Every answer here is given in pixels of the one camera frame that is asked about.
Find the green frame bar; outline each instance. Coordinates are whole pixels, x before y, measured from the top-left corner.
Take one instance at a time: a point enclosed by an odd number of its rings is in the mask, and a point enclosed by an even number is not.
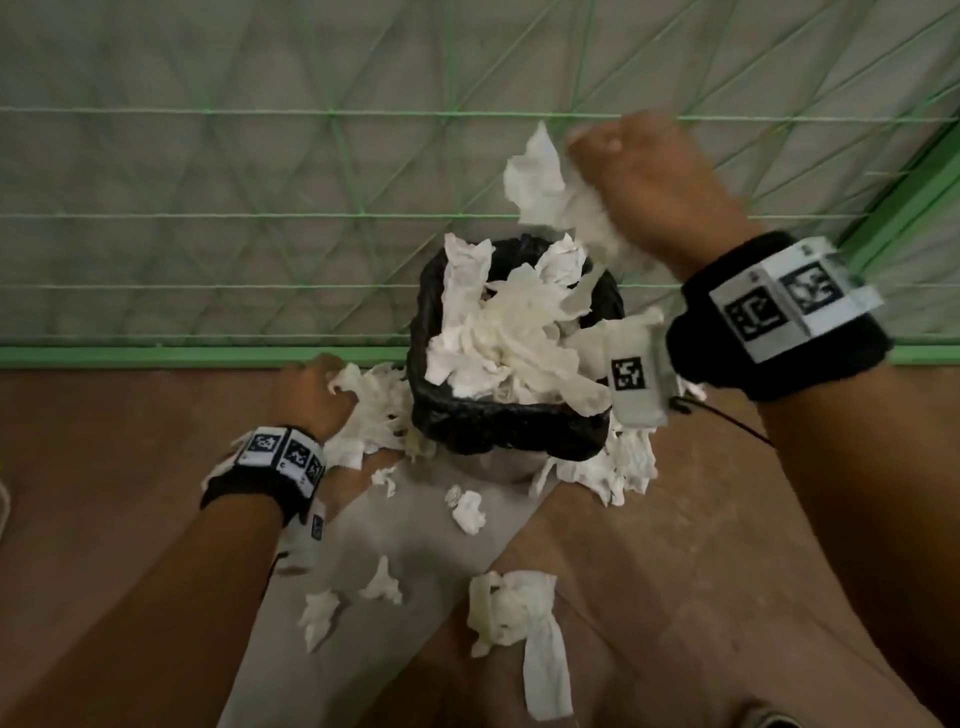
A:
[[[840,240],[840,249],[856,273],[874,269],[954,199],[960,183],[960,124],[945,125],[906,171]]]
[[[0,347],[0,370],[273,369],[322,353],[361,367],[407,360],[406,347]],[[900,366],[960,364],[960,341],[899,343],[890,361]]]

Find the black wristband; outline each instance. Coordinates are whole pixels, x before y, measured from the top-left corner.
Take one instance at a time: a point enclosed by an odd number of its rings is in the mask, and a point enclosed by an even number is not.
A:
[[[768,232],[722,255],[684,284],[687,311],[666,335],[677,374],[690,381],[741,389],[753,401],[771,401],[860,374],[883,361],[892,342],[869,313],[760,362],[748,353],[710,293],[796,242],[785,232]],[[823,267],[820,272],[839,290],[840,284]]]
[[[272,497],[286,525],[310,508],[325,463],[323,449],[298,427],[258,427],[233,456],[229,470],[211,477],[200,501],[203,510],[220,496]]]

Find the hand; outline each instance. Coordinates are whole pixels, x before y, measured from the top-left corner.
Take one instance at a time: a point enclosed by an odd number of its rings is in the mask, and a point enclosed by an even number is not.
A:
[[[337,356],[324,353],[306,364],[291,364],[280,372],[270,407],[272,425],[305,429],[321,443],[340,431],[347,422],[356,395],[327,389],[330,380],[344,368]]]
[[[567,153],[624,237],[679,280],[763,233],[665,115],[645,111],[598,124],[574,136]]]

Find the wrist strap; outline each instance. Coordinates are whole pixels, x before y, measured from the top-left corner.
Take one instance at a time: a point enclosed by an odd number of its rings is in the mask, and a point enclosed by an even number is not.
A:
[[[777,400],[872,369],[892,342],[869,313],[881,303],[825,238],[768,232],[683,287],[687,311],[667,331],[676,372]]]
[[[309,509],[325,471],[324,450],[305,430],[258,427],[228,470],[207,481],[200,507],[220,496],[261,493],[276,501],[286,525]]]

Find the person's left hand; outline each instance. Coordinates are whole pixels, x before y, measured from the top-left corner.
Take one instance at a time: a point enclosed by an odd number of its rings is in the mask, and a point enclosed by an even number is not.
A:
[[[352,392],[331,395],[327,388],[343,368],[343,359],[328,353],[284,368],[274,386],[270,424],[300,427],[321,443],[337,434],[357,402]]]

